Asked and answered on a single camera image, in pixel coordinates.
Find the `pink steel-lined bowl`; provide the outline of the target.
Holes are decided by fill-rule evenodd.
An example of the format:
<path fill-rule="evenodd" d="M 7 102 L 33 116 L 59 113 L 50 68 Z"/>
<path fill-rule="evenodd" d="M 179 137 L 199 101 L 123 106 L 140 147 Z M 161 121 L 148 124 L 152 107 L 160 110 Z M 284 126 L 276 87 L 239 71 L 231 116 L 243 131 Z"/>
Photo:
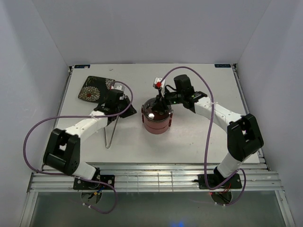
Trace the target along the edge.
<path fill-rule="evenodd" d="M 170 111 L 167 116 L 164 116 L 163 119 L 154 120 L 150 118 L 147 114 L 142 113 L 142 122 L 145 128 L 160 130 L 164 128 L 169 128 L 171 126 L 173 111 Z"/>
<path fill-rule="evenodd" d="M 145 124 L 144 127 L 151 134 L 163 134 L 164 132 L 166 132 L 169 129 L 168 125 L 163 128 L 152 128 Z"/>

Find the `grey lid with handle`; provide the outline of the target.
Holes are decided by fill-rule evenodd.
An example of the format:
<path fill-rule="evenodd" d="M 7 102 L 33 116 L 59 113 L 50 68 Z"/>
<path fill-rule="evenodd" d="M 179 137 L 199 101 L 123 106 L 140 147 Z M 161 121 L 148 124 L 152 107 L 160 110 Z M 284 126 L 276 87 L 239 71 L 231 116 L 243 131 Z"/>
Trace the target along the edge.
<path fill-rule="evenodd" d="M 163 106 L 156 98 L 148 99 L 141 107 L 142 122 L 160 123 L 172 117 L 170 105 Z"/>

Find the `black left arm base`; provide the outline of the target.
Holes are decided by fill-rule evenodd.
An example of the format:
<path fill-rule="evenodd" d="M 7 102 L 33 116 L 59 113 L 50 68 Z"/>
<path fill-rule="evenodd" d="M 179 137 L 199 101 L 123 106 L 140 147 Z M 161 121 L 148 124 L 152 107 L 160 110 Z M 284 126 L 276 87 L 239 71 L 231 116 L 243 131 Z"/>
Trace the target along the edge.
<path fill-rule="evenodd" d="M 115 175 L 98 175 L 92 179 L 93 182 L 85 181 L 81 179 L 75 179 L 73 183 L 74 190 L 111 190 L 111 187 L 115 186 Z"/>

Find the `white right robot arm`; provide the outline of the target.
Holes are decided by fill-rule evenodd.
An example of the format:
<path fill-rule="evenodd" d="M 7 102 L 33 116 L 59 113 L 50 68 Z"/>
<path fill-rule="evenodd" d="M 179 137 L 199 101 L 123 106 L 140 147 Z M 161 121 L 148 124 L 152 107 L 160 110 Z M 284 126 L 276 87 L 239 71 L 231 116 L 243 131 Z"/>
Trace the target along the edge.
<path fill-rule="evenodd" d="M 179 75 L 174 78 L 175 87 L 165 84 L 165 79 L 155 78 L 153 87 L 158 94 L 152 109 L 160 114 L 169 113 L 169 107 L 182 104 L 195 114 L 208 118 L 227 134 L 228 153 L 214 170 L 214 183 L 226 187 L 237 170 L 251 155 L 264 146 L 257 119 L 252 114 L 241 115 L 216 104 L 212 95 L 195 91 L 190 78 Z"/>

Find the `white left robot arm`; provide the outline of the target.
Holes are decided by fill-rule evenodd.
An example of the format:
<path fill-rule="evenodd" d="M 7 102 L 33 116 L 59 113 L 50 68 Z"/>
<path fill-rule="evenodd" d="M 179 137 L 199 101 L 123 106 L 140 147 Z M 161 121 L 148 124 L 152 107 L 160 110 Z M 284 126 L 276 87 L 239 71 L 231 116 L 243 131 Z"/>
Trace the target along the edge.
<path fill-rule="evenodd" d="M 65 175 L 83 178 L 90 189 L 97 188 L 100 185 L 97 169 L 80 161 L 81 143 L 118 118 L 126 118 L 135 113 L 136 110 L 123 91 L 109 90 L 105 100 L 97 105 L 89 118 L 66 129 L 56 128 L 51 132 L 43 163 Z"/>

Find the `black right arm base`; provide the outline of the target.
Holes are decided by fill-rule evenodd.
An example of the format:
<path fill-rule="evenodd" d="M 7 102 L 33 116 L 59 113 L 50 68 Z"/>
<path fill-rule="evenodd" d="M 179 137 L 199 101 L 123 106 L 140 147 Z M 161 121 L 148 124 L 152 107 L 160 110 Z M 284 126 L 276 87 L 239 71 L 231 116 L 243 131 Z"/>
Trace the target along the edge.
<path fill-rule="evenodd" d="M 215 174 L 207 174 L 207 181 L 211 188 L 216 187 L 220 183 L 222 183 L 225 180 L 225 178 L 220 178 Z M 198 183 L 199 189 L 208 189 L 205 183 L 205 178 L 203 174 L 200 174 L 197 176 L 197 179 L 193 180 L 193 182 Z M 229 188 L 229 189 L 241 189 L 241 179 L 239 174 L 235 174 L 233 177 L 231 177 L 225 184 L 220 186 L 220 188 Z"/>

